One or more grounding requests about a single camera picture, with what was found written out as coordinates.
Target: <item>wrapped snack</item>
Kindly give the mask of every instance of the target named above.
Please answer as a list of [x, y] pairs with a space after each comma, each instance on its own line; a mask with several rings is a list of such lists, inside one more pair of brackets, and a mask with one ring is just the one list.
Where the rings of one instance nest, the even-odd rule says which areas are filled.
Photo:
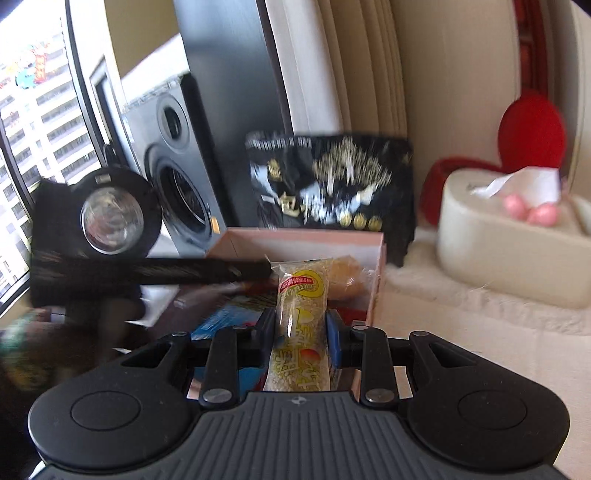
[[372, 273], [350, 255], [335, 258], [330, 267], [329, 300], [349, 300], [366, 294]]
[[330, 390], [324, 323], [330, 264], [318, 260], [275, 267], [278, 322], [265, 390]]

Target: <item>gold round badge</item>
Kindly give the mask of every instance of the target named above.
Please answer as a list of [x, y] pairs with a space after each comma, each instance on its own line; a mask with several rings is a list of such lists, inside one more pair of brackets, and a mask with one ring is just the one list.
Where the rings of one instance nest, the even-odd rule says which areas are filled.
[[378, 216], [373, 216], [369, 219], [368, 228], [372, 232], [379, 232], [382, 229], [382, 219]]
[[345, 212], [339, 217], [340, 225], [344, 226], [345, 228], [351, 225], [351, 220], [351, 214], [349, 212]]
[[355, 215], [355, 218], [353, 219], [353, 226], [357, 230], [363, 230], [367, 222], [368, 220], [367, 218], [365, 218], [365, 215], [363, 213], [358, 213], [357, 215]]

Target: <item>red label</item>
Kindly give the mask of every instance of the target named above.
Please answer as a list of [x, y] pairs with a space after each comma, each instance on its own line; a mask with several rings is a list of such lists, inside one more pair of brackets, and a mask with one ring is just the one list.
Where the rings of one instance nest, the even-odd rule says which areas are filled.
[[284, 290], [293, 287], [294, 285], [313, 285], [314, 279], [310, 277], [290, 277], [285, 280], [281, 286], [279, 287], [279, 293], [282, 293]]

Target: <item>pink box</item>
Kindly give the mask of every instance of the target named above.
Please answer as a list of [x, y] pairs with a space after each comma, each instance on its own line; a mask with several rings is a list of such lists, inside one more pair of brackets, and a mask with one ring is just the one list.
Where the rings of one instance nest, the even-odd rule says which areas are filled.
[[386, 259], [384, 236], [373, 232], [306, 229], [230, 228], [207, 253], [226, 260], [271, 262], [304, 261], [351, 255], [364, 267], [375, 271], [371, 290], [347, 306], [368, 312], [366, 323], [373, 324], [379, 280]]

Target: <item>black plastic bag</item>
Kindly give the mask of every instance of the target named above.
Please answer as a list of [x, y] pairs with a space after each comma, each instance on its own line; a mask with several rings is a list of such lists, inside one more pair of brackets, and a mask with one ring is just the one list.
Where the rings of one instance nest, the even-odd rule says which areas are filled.
[[256, 132], [246, 148], [261, 227], [383, 232], [402, 266], [415, 229], [408, 140]]

